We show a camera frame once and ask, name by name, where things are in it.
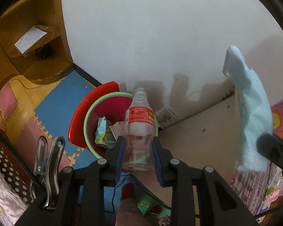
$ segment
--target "wooden cabinet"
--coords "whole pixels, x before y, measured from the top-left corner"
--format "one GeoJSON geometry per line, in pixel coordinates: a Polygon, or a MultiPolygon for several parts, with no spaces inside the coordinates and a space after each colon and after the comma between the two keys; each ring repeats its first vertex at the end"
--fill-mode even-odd
{"type": "Polygon", "coordinates": [[[61,0],[20,0],[0,17],[0,89],[18,74],[35,84],[47,84],[72,70],[61,0]],[[24,56],[14,44],[34,25],[49,26],[50,30],[24,56]],[[52,54],[42,60],[35,50],[45,44],[52,54]]]}

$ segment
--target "white wall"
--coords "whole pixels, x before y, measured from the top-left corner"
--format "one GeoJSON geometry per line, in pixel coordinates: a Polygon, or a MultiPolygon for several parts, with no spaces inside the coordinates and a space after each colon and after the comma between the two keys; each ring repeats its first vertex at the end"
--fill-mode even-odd
{"type": "Polygon", "coordinates": [[[157,112],[185,119],[218,103],[236,45],[270,104],[283,98],[283,32],[258,0],[62,0],[71,54],[100,82],[145,86],[157,112]]]}

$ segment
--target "blue gripper pad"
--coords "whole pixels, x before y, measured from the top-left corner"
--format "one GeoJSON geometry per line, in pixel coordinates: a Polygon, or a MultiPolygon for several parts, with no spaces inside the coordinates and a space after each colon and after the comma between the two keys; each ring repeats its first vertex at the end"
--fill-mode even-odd
{"type": "Polygon", "coordinates": [[[121,147],[119,149],[116,165],[115,165],[115,184],[118,183],[120,177],[121,177],[121,171],[122,171],[122,161],[124,158],[126,149],[126,139],[123,138],[121,142],[121,147]]]}
{"type": "Polygon", "coordinates": [[[161,165],[161,161],[160,161],[154,140],[151,143],[151,153],[152,153],[152,157],[153,157],[153,160],[154,160],[156,179],[159,182],[159,185],[163,186],[164,180],[163,180],[163,176],[162,176],[162,165],[161,165]]]}

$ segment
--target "bottle mouth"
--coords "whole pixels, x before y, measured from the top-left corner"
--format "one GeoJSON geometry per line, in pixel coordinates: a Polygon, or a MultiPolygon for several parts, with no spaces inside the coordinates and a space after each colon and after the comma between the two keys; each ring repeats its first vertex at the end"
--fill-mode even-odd
{"type": "Polygon", "coordinates": [[[143,101],[147,97],[147,91],[144,87],[136,87],[133,90],[133,98],[137,101],[143,101]]]}

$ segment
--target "bottle neck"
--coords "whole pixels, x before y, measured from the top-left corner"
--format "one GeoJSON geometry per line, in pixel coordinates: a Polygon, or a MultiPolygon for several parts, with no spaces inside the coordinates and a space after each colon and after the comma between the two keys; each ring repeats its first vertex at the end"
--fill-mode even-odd
{"type": "Polygon", "coordinates": [[[133,99],[136,102],[143,102],[145,100],[147,100],[147,91],[145,88],[143,87],[136,87],[133,90],[133,99]]]}

